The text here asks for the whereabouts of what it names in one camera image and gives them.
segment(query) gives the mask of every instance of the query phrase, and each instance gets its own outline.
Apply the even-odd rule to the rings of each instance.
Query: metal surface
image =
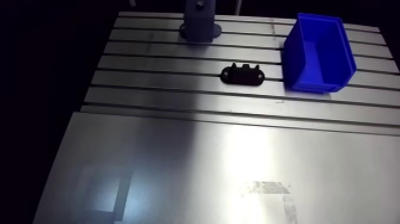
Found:
[[[340,92],[316,95],[282,83],[282,46],[295,20],[217,15],[224,33],[213,43],[188,45],[177,32],[180,14],[120,16],[82,111],[156,116],[157,110],[175,119],[235,117],[248,125],[398,135],[399,70],[376,27],[345,25],[358,71]],[[259,64],[265,82],[221,83],[218,75],[232,63]]]
[[[209,60],[281,63],[281,52],[275,49],[252,49],[225,46],[177,45],[167,43],[108,42],[104,53],[117,55],[144,55],[155,57],[198,58]],[[356,56],[358,70],[398,73],[394,60]]]
[[[181,14],[119,15],[35,223],[399,222],[400,76],[378,28],[345,24],[358,71],[316,95],[282,83],[295,20],[218,15],[225,33],[187,45]],[[232,62],[264,83],[222,83]]]
[[[397,223],[398,145],[75,113],[34,223]]]
[[[400,94],[395,91],[347,87],[331,94],[310,94],[286,91],[283,82],[264,81],[259,87],[227,85],[219,77],[188,76],[179,74],[134,73],[121,71],[96,71],[92,84],[124,86],[130,88],[165,89],[185,92],[210,92],[237,94],[259,98],[314,99],[321,102],[359,103],[364,105],[387,105],[400,107]]]
[[[141,12],[120,12],[120,17],[144,17],[144,18],[183,18],[183,14],[179,13],[141,13]],[[267,18],[267,17],[250,17],[250,16],[236,16],[236,15],[215,15],[217,21],[247,21],[253,23],[283,23],[295,24],[296,20],[292,18]],[[344,24],[346,29],[377,32],[380,30],[378,27],[363,26],[356,24]]]
[[[291,99],[91,87],[85,102],[400,127],[398,109]]]
[[[177,18],[117,18],[114,27],[120,29],[157,29],[178,30],[182,20]],[[249,23],[241,21],[218,21],[223,33],[241,33],[250,35],[287,36],[292,24]],[[353,42],[374,43],[385,45],[385,40],[379,33],[346,30],[347,37]]]
[[[223,33],[214,39],[211,46],[241,46],[250,48],[276,48],[283,46],[286,38],[259,35],[241,35]],[[175,31],[151,31],[151,30],[112,30],[112,41],[137,41],[154,43],[186,43]],[[364,43],[350,43],[353,54],[373,57],[392,58],[389,48],[379,45],[367,45]]]

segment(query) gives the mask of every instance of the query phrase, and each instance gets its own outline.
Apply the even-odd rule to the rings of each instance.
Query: black plastic part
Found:
[[[231,67],[222,70],[220,78],[226,84],[259,86],[263,83],[265,75],[259,65],[252,69],[249,64],[239,68],[233,63]]]

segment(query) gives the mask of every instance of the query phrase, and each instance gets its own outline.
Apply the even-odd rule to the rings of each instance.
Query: metal plate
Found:
[[[392,136],[74,113],[34,223],[396,223],[398,145]]]
[[[117,18],[114,27],[123,29],[158,29],[178,30],[183,20],[156,18]],[[261,24],[240,21],[219,21],[223,33],[241,33],[253,35],[287,36],[293,28],[292,24]],[[386,42],[379,33],[346,30],[350,41],[385,45]]]
[[[85,102],[159,110],[213,111],[244,116],[297,117],[315,122],[328,120],[400,127],[398,109],[291,99],[91,87]]]
[[[211,46],[241,46],[250,48],[276,48],[283,46],[286,38],[259,35],[241,35],[223,33],[215,38]],[[186,43],[176,31],[153,31],[153,30],[112,30],[110,34],[112,41],[137,41],[153,43]],[[367,45],[364,43],[350,43],[353,54],[382,58],[392,58],[389,48],[379,45]]]
[[[282,82],[264,81],[261,86],[227,85],[219,77],[179,74],[96,71],[92,84],[129,88],[165,89],[185,92],[236,94],[259,98],[314,100],[320,102],[358,103],[364,105],[400,107],[400,92],[380,89],[347,87],[332,94],[309,94],[286,91]]]
[[[225,46],[176,45],[165,43],[108,42],[104,53],[154,57],[198,58],[255,63],[281,63],[281,52],[274,49],[252,49]],[[394,60],[354,57],[358,70],[398,73]]]
[[[120,12],[120,17],[145,17],[145,18],[183,18],[180,13],[141,13],[141,12]],[[215,15],[217,21],[248,21],[253,23],[283,23],[295,24],[296,20],[291,18],[266,18],[266,17],[250,17],[250,16],[236,16],[236,15]],[[346,29],[354,29],[361,31],[377,32],[378,27],[363,26],[356,24],[344,24]]]

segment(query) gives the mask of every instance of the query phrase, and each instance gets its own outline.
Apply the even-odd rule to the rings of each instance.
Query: blue storage bin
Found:
[[[342,20],[298,14],[283,48],[283,80],[288,88],[337,92],[356,71]]]

